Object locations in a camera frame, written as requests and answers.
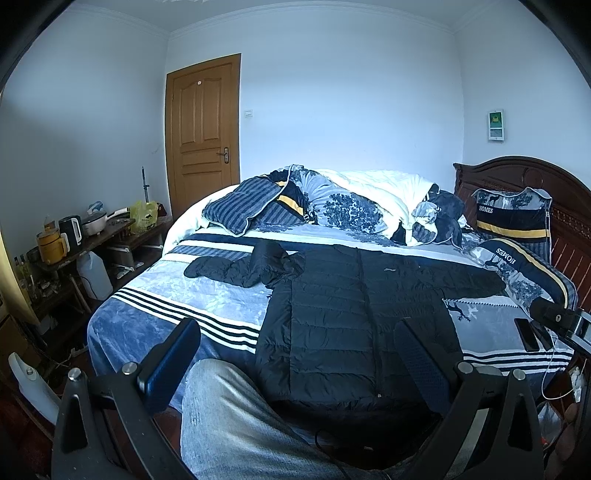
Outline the striped blue pillow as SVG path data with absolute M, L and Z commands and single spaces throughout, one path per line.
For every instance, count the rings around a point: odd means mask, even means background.
M 304 193 L 287 172 L 243 181 L 221 199 L 209 202 L 202 216 L 235 237 L 256 226 L 294 226 L 308 220 Z

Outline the upright metal pole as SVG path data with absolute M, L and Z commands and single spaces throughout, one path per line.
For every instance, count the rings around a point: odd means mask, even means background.
M 145 168 L 143 166 L 141 167 L 141 179 L 142 179 L 142 190 L 143 190 L 143 195 L 144 195 L 144 202 L 147 203 L 150 201 L 149 200 L 149 184 L 147 183 Z

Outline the person's jeans leg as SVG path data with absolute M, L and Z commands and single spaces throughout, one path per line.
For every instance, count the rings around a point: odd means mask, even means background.
M 335 463 L 298 436 L 228 362 L 200 360 L 182 400 L 181 459 L 197 479 L 387 479 Z

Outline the blue striped bed blanket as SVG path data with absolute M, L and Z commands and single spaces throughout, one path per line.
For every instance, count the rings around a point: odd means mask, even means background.
M 412 257 L 423 265 L 436 260 L 452 266 L 471 260 L 452 246 L 391 246 L 376 236 L 341 232 L 327 227 L 294 227 L 283 232 L 250 231 L 233 237 L 221 228 L 193 234 L 169 234 L 163 256 L 152 267 L 118 289 L 92 316 L 87 344 L 95 372 L 113 373 L 129 361 L 141 361 L 184 317 L 201 329 L 199 358 L 219 358 L 250 370 L 256 340 L 270 299 L 262 284 L 245 289 L 207 278 L 189 279 L 183 272 L 201 256 L 237 260 L 252 253 L 260 240 L 279 242 L 289 253 L 321 246 L 346 246 Z M 465 357 L 507 373 L 524 370 L 535 389 L 567 368 L 574 352 L 558 339 L 538 352 L 524 349 L 514 319 L 524 310 L 507 293 L 485 298 L 446 299 L 444 305 L 456 328 Z

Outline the yellow container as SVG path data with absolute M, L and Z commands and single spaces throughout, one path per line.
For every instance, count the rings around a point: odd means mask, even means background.
M 66 257 L 67 244 L 58 229 L 40 232 L 36 240 L 44 264 L 53 265 Z

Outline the yellow plastic bag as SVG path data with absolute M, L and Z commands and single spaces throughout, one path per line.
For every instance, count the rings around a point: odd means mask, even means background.
M 151 229 L 157 222 L 158 203 L 155 201 L 137 201 L 129 209 L 133 224 L 130 231 L 133 235 L 142 234 Z

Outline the brown wooden door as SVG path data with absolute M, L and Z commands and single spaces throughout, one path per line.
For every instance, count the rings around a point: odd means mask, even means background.
M 224 56 L 166 75 L 166 171 L 175 218 L 239 182 L 241 59 Z

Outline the black puffer jacket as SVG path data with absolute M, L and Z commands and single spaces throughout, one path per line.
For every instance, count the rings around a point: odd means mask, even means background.
M 394 345 L 398 323 L 458 355 L 446 301 L 505 289 L 497 274 L 462 263 L 342 245 L 290 254 L 274 241 L 239 260 L 198 258 L 184 274 L 270 289 L 256 341 L 263 397 L 283 411 L 344 416 L 417 398 Z

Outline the wall thermostat panel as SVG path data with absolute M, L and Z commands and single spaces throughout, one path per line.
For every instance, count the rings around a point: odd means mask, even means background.
M 488 139 L 495 142 L 505 140 L 504 112 L 502 110 L 488 113 Z

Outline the blue white floral duvet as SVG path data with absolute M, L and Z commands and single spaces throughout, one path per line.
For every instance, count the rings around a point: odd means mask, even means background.
M 314 224 L 384 236 L 394 244 L 463 243 L 465 204 L 417 174 L 315 171 L 291 165 L 270 173 L 283 192 L 252 220 L 257 229 Z

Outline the black smartphone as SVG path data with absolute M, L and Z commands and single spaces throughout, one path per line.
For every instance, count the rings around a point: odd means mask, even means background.
M 540 350 L 538 339 L 530 321 L 525 318 L 515 318 L 514 323 L 522 340 L 524 349 L 527 352 L 538 352 Z

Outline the white rice cooker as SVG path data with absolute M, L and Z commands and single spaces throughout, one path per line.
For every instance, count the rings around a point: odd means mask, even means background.
M 106 228 L 106 224 L 109 220 L 122 217 L 128 214 L 128 207 L 115 210 L 111 214 L 107 214 L 104 211 L 92 213 L 82 221 L 82 233 L 85 237 L 98 235 Z

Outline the translucent plastic jug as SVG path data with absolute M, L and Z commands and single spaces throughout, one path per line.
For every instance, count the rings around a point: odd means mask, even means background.
M 91 299 L 104 301 L 113 293 L 103 261 L 93 251 L 81 255 L 76 266 L 86 293 Z

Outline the black electric kettle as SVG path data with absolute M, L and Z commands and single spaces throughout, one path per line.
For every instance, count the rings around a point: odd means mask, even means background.
M 71 251 L 79 249 L 82 246 L 81 218 L 78 215 L 63 217 L 58 221 L 58 226 L 60 233 L 66 236 Z

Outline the flat navy yellow pillow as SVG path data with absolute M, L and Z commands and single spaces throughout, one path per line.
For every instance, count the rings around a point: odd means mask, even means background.
M 486 270 L 498 274 L 506 284 L 508 296 L 524 311 L 529 311 L 538 298 L 571 310 L 578 305 L 578 293 L 569 278 L 512 240 L 486 240 L 471 247 L 468 255 Z

